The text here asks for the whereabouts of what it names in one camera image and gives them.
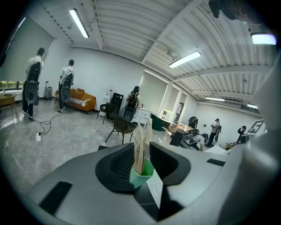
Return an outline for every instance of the white shirt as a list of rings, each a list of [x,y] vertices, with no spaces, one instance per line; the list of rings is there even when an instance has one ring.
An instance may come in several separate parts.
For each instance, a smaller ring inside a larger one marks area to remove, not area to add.
[[[212,133],[216,133],[216,130],[217,130],[217,128],[219,127],[219,123],[215,123],[215,124],[213,124],[213,126],[214,126],[214,128],[212,129]]]
[[[129,99],[129,98],[131,97],[131,95],[132,95],[132,92],[130,92],[130,93],[128,94],[128,97],[126,98],[126,100]],[[140,97],[140,95],[138,94],[138,95],[137,95],[137,105],[140,105],[140,103],[141,103],[141,97]]]
[[[59,83],[62,84],[64,82],[64,80],[66,79],[66,77],[71,73],[72,73],[73,79],[74,79],[74,69],[71,66],[65,66],[61,71],[60,77],[62,77],[62,78],[60,79]]]
[[[195,138],[193,138],[195,143],[200,143],[201,145],[204,145],[205,140],[201,135],[197,135]]]
[[[37,56],[35,56],[35,57],[31,57],[31,58],[28,60],[27,65],[26,65],[26,70],[25,70],[25,72],[26,72],[26,79],[27,79],[27,77],[28,77],[28,75],[29,75],[30,67],[31,67],[33,64],[37,63],[37,62],[40,62],[40,63],[41,63],[41,70],[42,70],[42,68],[43,68],[43,66],[44,66],[44,63],[43,63],[43,60],[42,60],[41,56],[38,56],[38,55],[37,55]]]

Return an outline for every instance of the orange leather sofa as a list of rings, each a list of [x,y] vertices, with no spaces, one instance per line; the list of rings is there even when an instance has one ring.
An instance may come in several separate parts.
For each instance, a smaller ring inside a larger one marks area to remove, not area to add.
[[[58,91],[56,91],[56,94],[55,94],[55,100],[58,101],[58,98],[57,98],[57,95],[58,95]],[[82,101],[85,101],[87,99],[89,99],[87,102],[86,102],[86,105],[85,106],[81,106],[79,104],[76,104],[74,102],[71,102],[69,101],[68,103],[66,103],[67,105],[69,106],[72,106],[74,108],[77,108],[77,109],[81,109],[83,111],[86,111],[87,114],[89,111],[91,110],[94,110],[95,108],[95,105],[96,105],[96,97],[95,96],[92,96],[90,94],[87,94],[83,89],[71,89],[70,90],[70,97],[71,98],[76,98],[76,99],[79,99],[79,100],[82,100]]]

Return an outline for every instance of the sofa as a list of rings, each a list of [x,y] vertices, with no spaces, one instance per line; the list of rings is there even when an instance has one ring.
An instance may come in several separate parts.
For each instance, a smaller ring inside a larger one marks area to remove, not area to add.
[[[58,91],[55,94],[55,101],[58,101]],[[70,90],[70,100],[66,103],[69,106],[72,106],[77,109],[88,112],[94,110],[96,105],[96,97],[90,94],[87,94],[83,89],[71,89]]]

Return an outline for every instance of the fluorescent light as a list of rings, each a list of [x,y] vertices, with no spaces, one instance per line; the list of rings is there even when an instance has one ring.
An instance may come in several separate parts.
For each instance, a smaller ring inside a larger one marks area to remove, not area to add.
[[[85,29],[85,27],[84,27],[84,25],[83,25],[79,15],[78,15],[77,10],[76,9],[72,9],[72,10],[69,10],[69,12],[70,12],[70,15],[72,16],[72,18],[74,19],[75,23],[77,24],[79,30],[83,34],[83,36],[85,38],[88,38],[89,37],[88,32],[86,31],[86,29]]]
[[[212,97],[205,97],[205,98],[208,99],[208,100],[224,102],[224,99],[222,99],[222,98],[212,98]]]
[[[23,20],[21,21],[21,23],[18,25],[18,28],[21,26],[21,24],[24,22],[26,18],[24,17]]]
[[[248,106],[248,107],[251,107],[251,108],[253,108],[253,109],[258,109],[258,107],[256,107],[255,105],[248,104],[247,106]]]
[[[272,34],[252,34],[254,44],[273,44],[276,45],[276,38]]]
[[[190,60],[192,60],[192,59],[198,58],[198,57],[200,57],[200,56],[201,56],[201,55],[200,55],[199,52],[195,52],[195,53],[190,54],[190,55],[188,55],[188,56],[186,56],[186,57],[184,57],[184,58],[181,58],[181,59],[179,59],[179,60],[176,60],[175,62],[172,62],[172,63],[169,65],[169,67],[175,68],[175,67],[177,67],[178,65],[181,65],[181,64],[183,64],[183,63],[186,63],[186,62],[188,62],[188,61],[190,61]]]

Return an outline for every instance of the wooden table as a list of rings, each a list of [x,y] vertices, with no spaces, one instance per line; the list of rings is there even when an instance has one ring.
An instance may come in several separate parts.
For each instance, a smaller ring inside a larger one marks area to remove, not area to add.
[[[14,98],[17,96],[16,94],[14,93],[11,93],[11,96],[5,96],[6,93],[1,93],[0,94],[0,106],[3,106],[3,105],[11,105],[11,109],[12,109],[12,113],[16,113],[16,116],[18,115],[17,114],[17,109],[14,105]]]

